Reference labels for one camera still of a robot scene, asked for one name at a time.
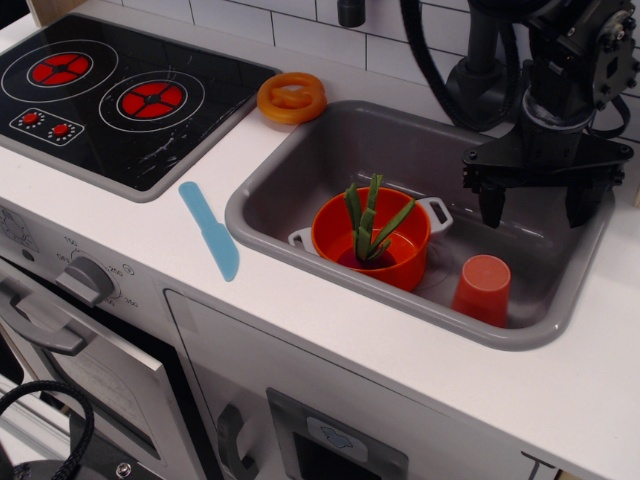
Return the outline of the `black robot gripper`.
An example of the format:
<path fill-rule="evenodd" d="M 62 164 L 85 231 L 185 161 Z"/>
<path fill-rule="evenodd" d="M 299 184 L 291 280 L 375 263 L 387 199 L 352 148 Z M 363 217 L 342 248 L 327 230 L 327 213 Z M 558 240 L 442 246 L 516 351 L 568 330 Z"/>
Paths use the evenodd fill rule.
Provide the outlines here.
<path fill-rule="evenodd" d="M 561 118 L 527 94 L 515 126 L 505 136 L 463 154 L 463 185 L 479 193 L 482 220 L 499 227 L 505 190 L 568 187 L 566 215 L 571 228 L 587 223 L 610 186 L 624 179 L 634 150 L 616 140 L 619 130 L 597 130 L 598 109 Z"/>

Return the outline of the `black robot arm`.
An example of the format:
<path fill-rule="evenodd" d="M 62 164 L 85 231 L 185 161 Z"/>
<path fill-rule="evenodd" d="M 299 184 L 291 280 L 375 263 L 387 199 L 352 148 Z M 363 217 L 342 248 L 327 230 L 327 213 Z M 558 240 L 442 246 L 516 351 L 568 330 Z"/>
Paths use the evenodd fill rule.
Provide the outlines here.
<path fill-rule="evenodd" d="M 499 226 L 506 191 L 563 187 L 571 227 L 586 223 L 624 179 L 630 147 L 595 115 L 636 84 L 630 1 L 473 1 L 475 10 L 529 30 L 532 63 L 518 119 L 505 136 L 466 151 L 463 184 L 483 222 Z"/>

